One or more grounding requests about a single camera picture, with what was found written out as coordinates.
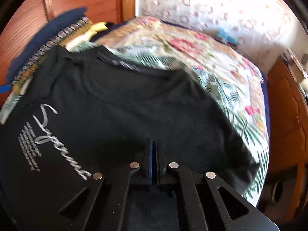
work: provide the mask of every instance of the silver screw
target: silver screw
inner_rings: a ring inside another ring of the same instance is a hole
[[[102,179],[102,177],[103,177],[103,174],[100,173],[100,172],[96,172],[96,173],[93,175],[93,179],[95,179],[95,180]]]
[[[139,167],[139,163],[138,162],[132,162],[129,166],[131,168],[138,168]]]
[[[205,175],[209,179],[214,179],[216,177],[214,172],[207,172]]]
[[[178,165],[176,162],[171,162],[171,163],[169,164],[169,167],[170,167],[170,168],[178,168],[179,165]]]

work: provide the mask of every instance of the t-shirt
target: t-shirt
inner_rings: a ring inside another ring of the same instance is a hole
[[[84,187],[98,190],[94,173],[133,162],[147,138],[161,140],[167,163],[213,171],[239,193],[258,169],[220,107],[185,71],[141,66],[104,46],[54,47],[0,128],[6,209],[22,230],[69,230],[57,226],[59,209]]]

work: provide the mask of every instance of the wallpaper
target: wallpaper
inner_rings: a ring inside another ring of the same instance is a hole
[[[237,51],[262,66],[292,35],[297,18],[283,0],[138,0],[137,14],[151,15],[215,36],[237,39]]]

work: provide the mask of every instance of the bedspread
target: bedspread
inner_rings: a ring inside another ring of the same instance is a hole
[[[97,40],[113,53],[161,69],[185,69],[219,104],[260,163],[243,197],[256,206],[269,162],[262,75],[232,48],[190,29],[140,16]]]

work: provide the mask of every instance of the wall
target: wall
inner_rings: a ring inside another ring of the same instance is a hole
[[[211,36],[223,28],[265,73],[286,47],[298,58],[308,51],[308,36],[283,0],[136,0],[140,14]]]

